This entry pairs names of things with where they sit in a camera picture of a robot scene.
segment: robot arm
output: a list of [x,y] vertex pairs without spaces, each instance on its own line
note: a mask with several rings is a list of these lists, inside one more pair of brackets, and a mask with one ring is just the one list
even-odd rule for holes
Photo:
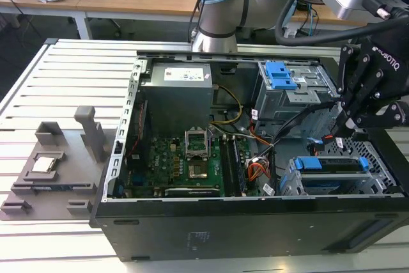
[[287,0],[204,0],[193,51],[237,52],[237,27],[275,26]]

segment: wooden desk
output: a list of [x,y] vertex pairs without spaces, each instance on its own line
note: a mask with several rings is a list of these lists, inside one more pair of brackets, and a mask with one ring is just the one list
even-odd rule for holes
[[[37,0],[14,1],[25,14],[73,17],[84,39],[92,39],[88,17],[186,22],[196,3],[196,0],[62,0],[47,4]],[[314,8],[320,15],[318,29],[348,29],[358,25],[338,19],[326,6]],[[19,13],[10,0],[0,0],[0,12]],[[299,27],[305,17],[306,12],[296,12],[289,26]]]

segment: red wire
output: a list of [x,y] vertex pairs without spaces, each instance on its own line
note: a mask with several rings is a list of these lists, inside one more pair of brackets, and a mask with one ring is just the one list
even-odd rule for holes
[[141,136],[142,113],[143,113],[143,104],[141,104],[141,110],[139,112],[138,138],[136,139],[135,144],[133,145],[132,149],[129,151],[129,153],[127,155],[127,158],[129,158],[129,156],[131,156],[131,154],[134,152],[136,146],[138,145],[139,137]]

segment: desk leg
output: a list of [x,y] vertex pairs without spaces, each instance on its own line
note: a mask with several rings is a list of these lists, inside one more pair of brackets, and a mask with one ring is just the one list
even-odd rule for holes
[[75,17],[75,23],[81,40],[92,40],[92,32],[86,17]]

